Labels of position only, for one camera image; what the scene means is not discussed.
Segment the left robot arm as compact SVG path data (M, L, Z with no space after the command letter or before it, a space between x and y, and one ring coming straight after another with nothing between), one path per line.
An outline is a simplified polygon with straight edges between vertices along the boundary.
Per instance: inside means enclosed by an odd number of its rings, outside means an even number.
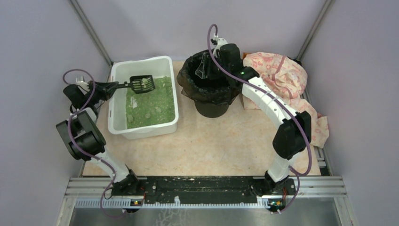
M71 101L75 112L56 129L70 155L76 160L100 167L112 179L108 189L113 196L144 195L145 191L133 172L106 148L106 140L95 124L96 104L109 100L114 92L126 88L118 82L78 82L68 85L63 93Z

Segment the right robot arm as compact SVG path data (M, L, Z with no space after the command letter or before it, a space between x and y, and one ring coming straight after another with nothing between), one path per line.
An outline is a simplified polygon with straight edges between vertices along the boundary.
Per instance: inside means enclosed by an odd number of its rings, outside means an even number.
M236 44L196 53L186 61L188 88L184 88L198 112L208 118L219 117L241 93L253 101L275 124L272 146L276 152L265 173L266 184L283 184L291 170L291 160L310 146L311 116L298 112L279 99L255 68L245 65Z

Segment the white plastic litter box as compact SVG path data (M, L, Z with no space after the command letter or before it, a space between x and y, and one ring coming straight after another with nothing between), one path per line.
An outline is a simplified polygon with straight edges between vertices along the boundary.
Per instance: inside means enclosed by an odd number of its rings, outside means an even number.
M176 132L179 112L172 59L157 56L115 63L111 81L123 84L136 75L152 75L156 89L143 94L130 88L117 89L109 101L109 132L130 140ZM133 122L127 122L127 114L134 116Z

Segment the black litter scoop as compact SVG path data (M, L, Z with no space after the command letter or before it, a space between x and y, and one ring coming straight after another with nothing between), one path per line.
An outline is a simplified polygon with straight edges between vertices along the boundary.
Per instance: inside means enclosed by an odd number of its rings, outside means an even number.
M135 94L148 93L156 89L152 75L136 75L116 86L116 89L130 88Z

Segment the black trash bin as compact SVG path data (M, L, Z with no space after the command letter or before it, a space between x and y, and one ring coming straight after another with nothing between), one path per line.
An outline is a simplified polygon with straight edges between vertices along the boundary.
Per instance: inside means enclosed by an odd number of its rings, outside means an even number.
M218 118L224 115L228 108L229 104L211 104L211 103L203 103L200 101L194 101L195 108L199 114L207 118Z

